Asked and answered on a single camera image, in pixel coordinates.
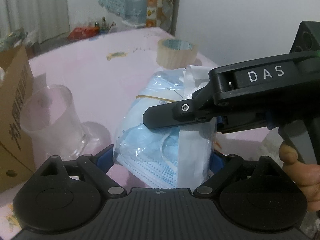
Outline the person's right hand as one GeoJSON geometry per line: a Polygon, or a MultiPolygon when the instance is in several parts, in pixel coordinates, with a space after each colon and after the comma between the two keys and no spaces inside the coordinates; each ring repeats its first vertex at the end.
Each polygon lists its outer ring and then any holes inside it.
{"type": "Polygon", "coordinates": [[[285,142],[279,148],[279,158],[283,162],[284,172],[306,197],[308,211],[319,211],[319,165],[300,162],[296,150],[285,142]]]}

